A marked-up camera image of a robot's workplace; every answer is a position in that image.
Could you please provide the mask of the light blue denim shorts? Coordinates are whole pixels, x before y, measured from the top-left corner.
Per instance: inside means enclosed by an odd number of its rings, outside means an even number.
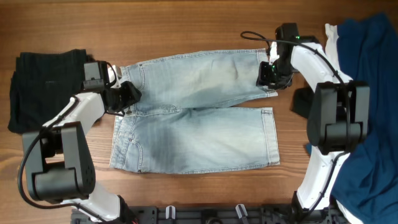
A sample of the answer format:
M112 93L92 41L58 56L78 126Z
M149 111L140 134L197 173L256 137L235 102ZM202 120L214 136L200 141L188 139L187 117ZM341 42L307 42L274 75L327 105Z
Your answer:
M242 103L276 96L257 86L264 49L213 50L119 67L141 99L114 121L110 167L204 174L280 162L272 108Z

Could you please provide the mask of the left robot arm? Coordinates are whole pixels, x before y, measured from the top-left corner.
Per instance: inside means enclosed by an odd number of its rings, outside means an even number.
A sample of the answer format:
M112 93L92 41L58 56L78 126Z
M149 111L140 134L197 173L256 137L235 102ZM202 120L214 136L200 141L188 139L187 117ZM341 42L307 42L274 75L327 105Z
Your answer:
M73 207L93 223L138 223L122 196L96 183L86 134L104 114L124 116L141 93L131 82L119 82L108 62L85 63L84 73L81 92L40 130L23 134L19 193L35 208Z

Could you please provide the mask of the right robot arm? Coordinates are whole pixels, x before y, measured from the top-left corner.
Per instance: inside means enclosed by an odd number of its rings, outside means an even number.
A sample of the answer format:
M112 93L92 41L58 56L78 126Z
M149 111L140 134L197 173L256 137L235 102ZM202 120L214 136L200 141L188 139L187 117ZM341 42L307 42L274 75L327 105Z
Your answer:
M340 73L317 38L300 35L295 23L276 28L275 39L257 35L256 40L267 42L270 56L259 66L258 86L284 89L298 71L314 93L307 118L310 162L292 202L293 214L305 218L329 206L341 166L366 139L370 89Z

